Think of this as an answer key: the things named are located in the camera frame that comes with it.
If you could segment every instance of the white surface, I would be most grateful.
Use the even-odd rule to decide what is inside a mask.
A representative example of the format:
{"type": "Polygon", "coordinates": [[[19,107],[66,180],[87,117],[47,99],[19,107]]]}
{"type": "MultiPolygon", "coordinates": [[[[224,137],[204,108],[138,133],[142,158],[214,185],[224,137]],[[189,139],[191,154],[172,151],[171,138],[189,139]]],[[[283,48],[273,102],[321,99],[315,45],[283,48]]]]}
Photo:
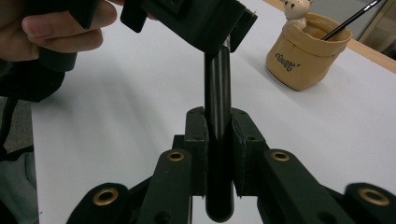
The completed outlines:
{"type": "MultiPolygon", "coordinates": [[[[395,74],[347,49],[318,85],[293,91],[264,64],[283,13],[243,3],[259,18],[231,55],[233,107],[321,184],[343,192],[368,182],[396,194],[395,74]]],[[[80,53],[62,87],[33,107],[41,224],[65,223],[102,183],[131,188],[152,175],[174,134],[184,133],[186,112],[204,104],[201,51],[156,21],[139,35],[119,21],[104,33],[105,44],[80,53]]],[[[212,223],[204,201],[194,200],[193,223],[212,223]]],[[[236,198],[226,223],[261,223],[255,199],[236,198]]]]}

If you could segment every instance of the sleeve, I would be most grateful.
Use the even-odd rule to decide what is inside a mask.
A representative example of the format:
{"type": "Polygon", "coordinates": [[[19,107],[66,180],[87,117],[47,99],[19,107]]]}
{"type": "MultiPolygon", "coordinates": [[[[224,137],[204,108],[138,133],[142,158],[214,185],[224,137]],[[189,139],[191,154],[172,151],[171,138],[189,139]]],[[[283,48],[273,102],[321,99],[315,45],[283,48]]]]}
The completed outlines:
{"type": "Polygon", "coordinates": [[[0,96],[39,102],[56,92],[64,81],[64,72],[54,72],[38,60],[0,62],[0,96]]]}

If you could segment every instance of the pencil holder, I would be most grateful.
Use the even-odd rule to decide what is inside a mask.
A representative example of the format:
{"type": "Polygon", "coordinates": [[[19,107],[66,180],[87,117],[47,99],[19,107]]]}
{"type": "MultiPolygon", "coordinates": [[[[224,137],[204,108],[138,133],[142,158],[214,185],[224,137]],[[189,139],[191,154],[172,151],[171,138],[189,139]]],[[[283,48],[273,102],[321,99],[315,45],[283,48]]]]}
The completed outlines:
{"type": "Polygon", "coordinates": [[[321,40],[339,23],[314,13],[308,13],[305,18],[303,30],[285,25],[266,57],[266,67],[271,74],[296,91],[305,90],[325,78],[352,38],[352,33],[345,28],[328,41],[321,40]]]}

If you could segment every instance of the black metal tube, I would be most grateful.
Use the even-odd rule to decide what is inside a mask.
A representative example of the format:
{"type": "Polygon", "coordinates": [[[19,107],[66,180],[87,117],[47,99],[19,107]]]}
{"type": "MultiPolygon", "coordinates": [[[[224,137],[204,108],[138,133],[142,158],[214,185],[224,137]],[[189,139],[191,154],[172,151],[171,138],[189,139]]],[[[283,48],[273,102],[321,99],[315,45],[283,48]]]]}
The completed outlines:
{"type": "Polygon", "coordinates": [[[217,222],[233,215],[230,49],[205,55],[205,118],[210,134],[206,212],[217,222]]]}

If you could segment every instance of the pen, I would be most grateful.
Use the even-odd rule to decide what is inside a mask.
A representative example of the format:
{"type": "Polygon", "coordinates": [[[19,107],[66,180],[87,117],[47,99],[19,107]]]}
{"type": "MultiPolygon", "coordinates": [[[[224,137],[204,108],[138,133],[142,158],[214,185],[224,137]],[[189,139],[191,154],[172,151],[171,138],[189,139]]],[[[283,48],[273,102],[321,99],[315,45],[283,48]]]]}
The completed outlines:
{"type": "Polygon", "coordinates": [[[341,25],[337,26],[337,28],[335,28],[334,30],[332,30],[331,32],[329,32],[327,35],[325,35],[323,38],[321,38],[322,40],[328,40],[330,39],[332,36],[336,35],[338,32],[340,32],[342,29],[344,29],[346,26],[348,26],[350,23],[352,23],[354,20],[356,20],[358,17],[360,17],[361,15],[363,15],[366,11],[368,11],[370,8],[372,8],[373,6],[375,6],[377,3],[379,3],[381,0],[374,0],[372,3],[370,3],[369,5],[365,6],[364,8],[362,8],[360,11],[358,11],[355,15],[353,15],[351,18],[347,19],[346,21],[344,21],[341,25]]]}

